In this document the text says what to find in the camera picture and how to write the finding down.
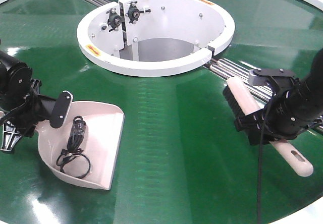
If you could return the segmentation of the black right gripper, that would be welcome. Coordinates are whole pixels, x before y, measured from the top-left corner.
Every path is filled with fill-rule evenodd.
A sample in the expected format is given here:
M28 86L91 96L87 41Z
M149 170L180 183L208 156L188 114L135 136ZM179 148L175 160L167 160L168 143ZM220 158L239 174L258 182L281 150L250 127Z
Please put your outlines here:
M261 139L293 140L308 129L322 125L322 79L308 76L303 80L290 77L266 79L273 95L264 108L245 115L235 105L237 131L246 131L252 145Z

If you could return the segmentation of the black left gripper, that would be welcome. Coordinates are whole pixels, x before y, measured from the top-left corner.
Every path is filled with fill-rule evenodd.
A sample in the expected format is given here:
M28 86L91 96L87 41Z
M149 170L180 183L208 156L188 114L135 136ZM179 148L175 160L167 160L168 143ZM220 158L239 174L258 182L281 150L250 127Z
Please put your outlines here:
M1 151L13 153L15 145L23 137L32 137L38 122L49 120L52 128L60 128L69 112L73 94L63 91L58 99L40 94L41 81L31 80L31 88L23 97L23 103L5 112L1 117L3 126Z

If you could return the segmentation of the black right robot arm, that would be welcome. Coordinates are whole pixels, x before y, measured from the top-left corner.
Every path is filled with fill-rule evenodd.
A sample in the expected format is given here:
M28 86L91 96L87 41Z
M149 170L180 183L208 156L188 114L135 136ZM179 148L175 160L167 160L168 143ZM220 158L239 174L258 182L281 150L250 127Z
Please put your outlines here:
M251 85L266 85L273 94L264 108L238 116L237 131L246 131L250 143L263 136L266 142L292 140L322 125L322 51L314 57L309 74L298 79L290 70L250 70Z

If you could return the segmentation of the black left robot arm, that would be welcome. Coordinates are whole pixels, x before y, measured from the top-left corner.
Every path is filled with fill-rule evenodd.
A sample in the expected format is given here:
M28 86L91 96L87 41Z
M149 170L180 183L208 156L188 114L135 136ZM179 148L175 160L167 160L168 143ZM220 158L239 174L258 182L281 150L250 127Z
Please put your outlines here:
M1 151L14 152L22 137L32 137L39 122L48 120L60 128L67 116L73 95L63 91L58 98L40 93L42 83L32 78L32 68L1 51Z

